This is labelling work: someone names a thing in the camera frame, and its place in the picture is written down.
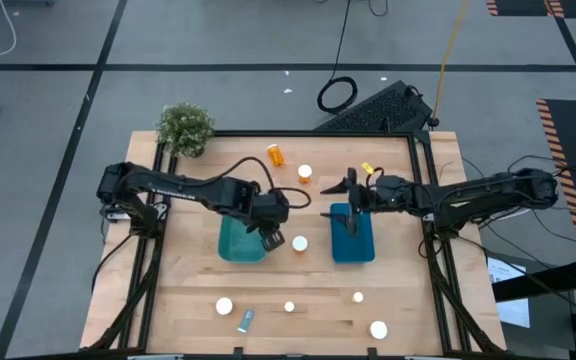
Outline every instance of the white bottle cap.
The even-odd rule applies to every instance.
[[[373,321],[370,324],[370,335],[377,340],[382,340],[388,335],[388,327],[383,321]]]
[[[301,165],[297,169],[297,174],[301,177],[310,177],[310,175],[312,175],[312,168],[310,165]]]
[[[286,312],[295,311],[295,303],[293,303],[292,301],[286,301],[286,304],[284,305],[284,309],[286,310]]]
[[[356,303],[360,303],[360,302],[364,301],[364,294],[362,294],[360,292],[356,292],[356,293],[352,294],[352,301],[356,302]]]
[[[303,236],[295,236],[294,239],[292,239],[292,248],[295,249],[295,251],[304,251],[306,250],[306,248],[308,247],[308,240],[303,237]]]
[[[217,300],[217,313],[219,315],[228,315],[232,311],[232,301],[228,298],[221,298]]]

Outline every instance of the wooden tabletop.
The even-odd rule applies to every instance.
[[[434,132],[431,139],[440,184],[464,181],[456,135]],[[380,355],[441,354],[428,265],[417,254],[423,238],[420,220],[405,213],[373,215],[375,260],[340,265],[331,255],[330,220],[319,216],[331,203],[347,201],[346,195],[323,196],[319,192],[337,184],[348,167],[357,168],[362,181],[364,162],[412,181],[406,140],[217,137],[201,157],[181,158],[176,173],[208,178],[250,155],[270,164],[266,147],[273,143],[279,145],[286,160],[282,167],[270,167],[276,185],[300,187],[312,197],[312,205],[291,210],[281,228],[288,241],[305,236],[308,249],[297,255],[290,245],[284,245],[259,264],[226,262],[217,255],[221,217],[197,203],[173,200],[147,350],[224,354],[241,346],[247,354],[364,355],[367,347],[376,347]],[[150,167],[155,148],[154,132],[135,132],[126,159]],[[420,145],[418,152],[427,182]],[[162,169],[167,168],[166,161]],[[297,176],[301,164],[313,168],[312,182],[305,186]],[[256,180],[262,189],[268,188],[255,163],[243,164],[231,176]],[[299,194],[287,196],[294,204],[304,201]],[[127,231],[127,222],[110,226],[104,255]],[[474,225],[467,225],[461,235],[480,241]],[[484,255],[472,244],[452,242],[463,302],[490,338],[505,348]],[[82,346],[93,343],[124,305],[136,243],[131,240],[99,274]],[[351,302],[356,291],[364,294],[360,304]],[[230,315],[220,316],[215,302],[224,296],[232,299],[234,309]],[[283,310],[286,301],[295,303],[294,313]],[[253,309],[255,316],[249,332],[243,334],[237,326],[246,309]],[[458,349],[454,313],[447,302],[446,310],[453,348]],[[140,317],[138,309],[131,344],[136,344]],[[370,323],[376,320],[388,326],[384,340],[369,334]]]

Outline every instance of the paper sheet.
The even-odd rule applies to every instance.
[[[526,271],[523,266],[515,265],[517,268]],[[488,274],[490,281],[495,283],[512,279],[523,274],[505,263],[488,258]],[[505,323],[530,328],[530,310],[528,308],[528,299],[512,300],[497,303],[497,311],[499,312],[499,319]]]

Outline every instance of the potted plant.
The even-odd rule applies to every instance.
[[[183,102],[164,106],[157,124],[159,142],[166,145],[172,156],[198,157],[215,132],[214,122],[206,110],[197,105]]]

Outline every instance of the gray floor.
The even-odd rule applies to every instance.
[[[340,60],[438,64],[459,3],[391,0],[389,14],[375,18],[365,2],[353,1]],[[19,42],[0,63],[94,64],[116,4],[60,0],[53,8],[10,7],[11,14],[19,12],[12,16]],[[330,63],[344,8],[341,0],[129,0],[108,62]],[[576,41],[576,20],[567,23]],[[0,51],[10,41],[0,12]],[[552,18],[492,17],[483,1],[471,2],[450,63],[574,64]],[[403,80],[434,104],[438,73],[343,74],[357,80],[359,100]],[[91,75],[0,71],[0,329]],[[133,130],[153,129],[162,107],[180,99],[208,108],[219,129],[312,129],[329,118],[315,102],[329,76],[105,72],[8,356],[77,349],[101,252],[94,192],[104,166],[123,159]],[[576,100],[576,73],[450,72],[444,84],[440,129],[457,131],[463,155],[485,174],[524,154],[549,155],[537,98]],[[344,96],[335,89],[326,100]],[[553,169],[547,162],[526,165]],[[478,176],[469,167],[467,173]],[[574,236],[567,211],[545,211],[542,218],[552,230]],[[576,245],[547,234],[530,214],[495,229],[546,262],[576,260]],[[524,256],[486,231],[482,237],[493,250]],[[522,339],[508,340],[523,349]]]

